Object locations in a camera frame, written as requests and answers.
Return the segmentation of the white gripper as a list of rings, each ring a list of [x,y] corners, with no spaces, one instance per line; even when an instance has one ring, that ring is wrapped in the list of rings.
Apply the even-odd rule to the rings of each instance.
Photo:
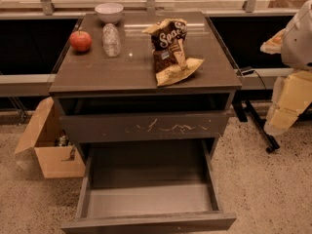
[[[274,108],[266,115],[264,131],[274,137],[285,133],[312,103],[312,73],[298,71],[286,78],[278,77],[272,101]]]

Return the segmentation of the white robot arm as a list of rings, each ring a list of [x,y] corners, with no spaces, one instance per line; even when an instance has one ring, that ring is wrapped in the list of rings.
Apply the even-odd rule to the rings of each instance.
[[[292,69],[290,75],[278,77],[274,84],[264,124],[264,131],[274,137],[286,132],[312,103],[312,1],[306,1],[260,50],[280,54],[282,63]]]

